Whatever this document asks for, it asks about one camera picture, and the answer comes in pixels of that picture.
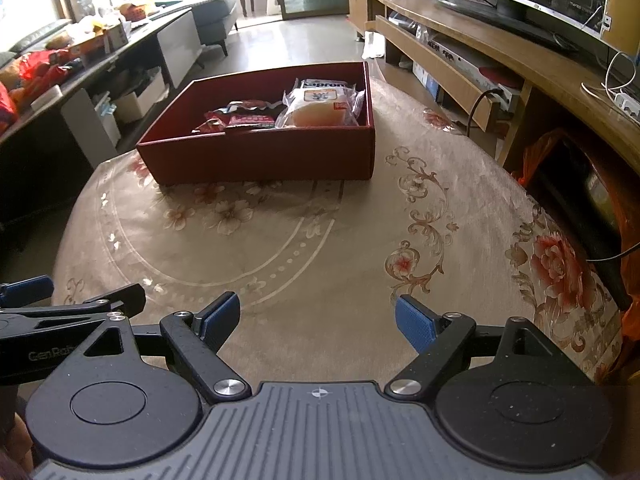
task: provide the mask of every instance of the red bag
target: red bag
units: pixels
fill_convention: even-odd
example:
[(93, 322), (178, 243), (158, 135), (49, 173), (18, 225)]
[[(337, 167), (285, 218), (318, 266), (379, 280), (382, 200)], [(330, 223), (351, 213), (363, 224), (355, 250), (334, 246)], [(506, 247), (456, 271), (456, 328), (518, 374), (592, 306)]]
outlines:
[(55, 50), (39, 50), (28, 52), (20, 57), (20, 79), (30, 81), (36, 76), (43, 76), (49, 69), (49, 56)]
[(0, 83), (0, 135), (17, 120), (18, 110), (15, 109), (14, 101), (9, 97), (9, 92), (4, 85)]

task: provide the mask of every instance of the wooden tv stand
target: wooden tv stand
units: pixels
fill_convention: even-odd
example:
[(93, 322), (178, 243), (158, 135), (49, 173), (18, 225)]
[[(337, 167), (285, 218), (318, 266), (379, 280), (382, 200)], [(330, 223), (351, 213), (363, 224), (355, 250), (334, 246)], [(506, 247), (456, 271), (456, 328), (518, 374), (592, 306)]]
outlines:
[[(599, 87), (602, 76), (544, 46), (436, 4), (435, 0), (350, 0), (349, 20), (363, 34), (386, 38), (387, 62), (402, 53), (419, 63), (467, 113), (481, 94), (475, 84), (414, 36), (391, 23), (392, 10), (479, 50), (524, 78), (522, 98), (497, 160), (511, 172), (522, 168), (526, 146), (541, 135), (575, 121), (586, 124), (640, 174), (640, 127), (586, 94), (580, 84)], [(484, 98), (474, 115), (485, 131), (495, 122), (497, 104)]]

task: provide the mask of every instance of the electronic device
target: electronic device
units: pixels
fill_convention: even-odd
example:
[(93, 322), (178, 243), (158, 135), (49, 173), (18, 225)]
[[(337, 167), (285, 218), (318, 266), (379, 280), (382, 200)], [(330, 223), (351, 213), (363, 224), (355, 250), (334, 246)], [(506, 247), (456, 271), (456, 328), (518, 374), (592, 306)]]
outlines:
[(502, 95), (494, 96), (500, 101), (500, 109), (508, 114), (515, 113), (524, 81), (513, 70), (445, 34), (431, 34), (426, 44), (481, 91), (501, 89)]
[(577, 27), (633, 59), (640, 54), (640, 0), (498, 0), (495, 9), (469, 0), (440, 1), (545, 46), (571, 50), (571, 44), (557, 34), (524, 21), (525, 6), (532, 7)]
[(640, 120), (640, 103), (625, 92), (619, 92), (615, 98), (616, 105), (629, 117)]
[[(396, 325), (418, 357), (383, 391), (265, 382), (252, 394), (216, 355), (240, 319), (234, 293), (131, 326), (141, 290), (0, 312), (0, 348), (16, 356), (1, 384), (48, 375), (26, 409), (48, 457), (35, 480), (606, 478), (590, 462), (611, 424), (604, 395), (525, 318), (477, 326), (400, 296)], [(51, 346), (76, 347), (60, 362)], [(468, 368), (474, 356), (494, 360)]]

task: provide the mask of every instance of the beige tablecloth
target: beige tablecloth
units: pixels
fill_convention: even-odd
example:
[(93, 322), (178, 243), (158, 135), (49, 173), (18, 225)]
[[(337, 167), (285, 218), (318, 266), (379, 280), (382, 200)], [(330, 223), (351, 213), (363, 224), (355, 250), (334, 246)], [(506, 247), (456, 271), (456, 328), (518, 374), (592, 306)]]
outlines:
[(151, 323), (234, 290), (241, 322), (220, 356), (254, 385), (385, 383), (415, 356), (394, 322), (404, 293), (479, 324), (526, 316), (602, 373), (620, 351), (620, 314), (551, 219), (407, 95), (372, 80), (372, 97), (370, 182), (160, 189), (136, 152), (101, 164), (66, 228), (54, 299), (140, 282), (134, 322)]

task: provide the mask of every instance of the snack package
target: snack package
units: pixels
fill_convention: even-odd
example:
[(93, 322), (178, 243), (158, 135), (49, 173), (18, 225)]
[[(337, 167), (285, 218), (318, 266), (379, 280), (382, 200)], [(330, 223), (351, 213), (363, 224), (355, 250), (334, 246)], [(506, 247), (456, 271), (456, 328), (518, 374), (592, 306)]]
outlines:
[(17, 120), (18, 111), (15, 109), (15, 104), (4, 85), (0, 83), (0, 135)]
[(364, 91), (357, 92), (344, 81), (305, 79), (284, 96), (282, 102), (287, 109), (280, 114), (275, 126), (357, 126), (364, 97)]
[(247, 128), (260, 130), (274, 128), (278, 107), (282, 102), (268, 103), (267, 101), (247, 100), (232, 101), (224, 108), (219, 108), (205, 114), (205, 122), (191, 133), (220, 134), (225, 130), (234, 128)]

